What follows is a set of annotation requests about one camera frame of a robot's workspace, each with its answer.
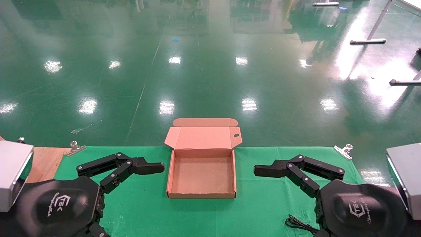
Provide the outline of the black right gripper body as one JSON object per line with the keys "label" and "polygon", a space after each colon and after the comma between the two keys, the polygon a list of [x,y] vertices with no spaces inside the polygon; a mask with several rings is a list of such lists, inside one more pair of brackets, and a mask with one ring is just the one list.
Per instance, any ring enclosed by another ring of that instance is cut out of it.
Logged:
{"label": "black right gripper body", "polygon": [[331,181],[317,195],[315,213],[330,237],[418,236],[418,221],[391,187]]}

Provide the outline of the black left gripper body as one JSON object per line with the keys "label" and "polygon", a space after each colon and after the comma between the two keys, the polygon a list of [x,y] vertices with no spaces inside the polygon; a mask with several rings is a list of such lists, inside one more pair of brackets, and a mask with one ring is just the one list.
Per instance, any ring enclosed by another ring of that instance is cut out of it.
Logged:
{"label": "black left gripper body", "polygon": [[104,195],[86,176],[23,187],[10,209],[11,237],[74,237],[103,216]]}

